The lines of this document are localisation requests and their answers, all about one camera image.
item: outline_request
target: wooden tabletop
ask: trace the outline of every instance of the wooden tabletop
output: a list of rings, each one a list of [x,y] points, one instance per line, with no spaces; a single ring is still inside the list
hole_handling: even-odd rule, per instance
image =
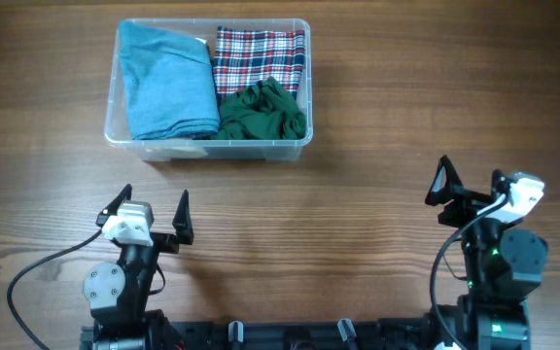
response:
[[[85,2],[0,7],[0,349],[34,348],[8,310],[11,279],[92,235],[127,183],[159,230],[191,193],[195,242],[159,259],[167,287],[148,305],[172,321],[419,317],[452,233],[423,203],[443,154],[474,190],[495,168],[545,180],[522,226],[550,246],[529,298],[534,349],[560,349],[560,2]],[[315,125],[300,161],[145,163],[110,148],[114,35],[132,17],[307,20]],[[18,283],[19,313],[51,348],[78,347],[84,276],[118,254],[101,237]],[[438,301],[465,291],[441,270]]]

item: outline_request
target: plaid shirt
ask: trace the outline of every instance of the plaid shirt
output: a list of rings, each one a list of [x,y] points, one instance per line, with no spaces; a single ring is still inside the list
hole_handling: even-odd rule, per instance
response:
[[[218,27],[213,78],[218,100],[270,76],[297,97],[305,57],[303,30],[293,33]]]

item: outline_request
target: clear plastic container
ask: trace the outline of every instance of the clear plastic container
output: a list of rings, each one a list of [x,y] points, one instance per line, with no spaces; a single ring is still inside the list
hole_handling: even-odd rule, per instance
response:
[[[131,140],[126,119],[123,72],[118,54],[121,43],[118,32],[114,46],[112,79],[109,85],[105,138],[118,148],[133,152],[145,161],[167,161],[174,158],[264,158],[268,160],[298,160],[301,149],[313,136],[312,81],[310,64],[310,26],[303,19],[231,19],[231,18],[135,18],[133,21],[156,28],[172,30],[204,39],[215,53],[219,25],[240,30],[273,30],[305,32],[306,57],[297,91],[297,105],[306,116],[306,136],[301,140]]]

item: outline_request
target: folded blue cloth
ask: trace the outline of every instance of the folded blue cloth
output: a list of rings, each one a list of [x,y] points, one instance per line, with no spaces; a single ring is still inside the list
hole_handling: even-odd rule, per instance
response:
[[[121,21],[118,30],[131,138],[216,134],[220,114],[206,45],[131,20]]]

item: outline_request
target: green cloth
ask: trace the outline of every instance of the green cloth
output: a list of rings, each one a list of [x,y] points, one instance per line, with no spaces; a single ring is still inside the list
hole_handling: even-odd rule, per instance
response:
[[[220,117],[211,140],[298,140],[306,134],[296,100],[272,77],[224,99]]]

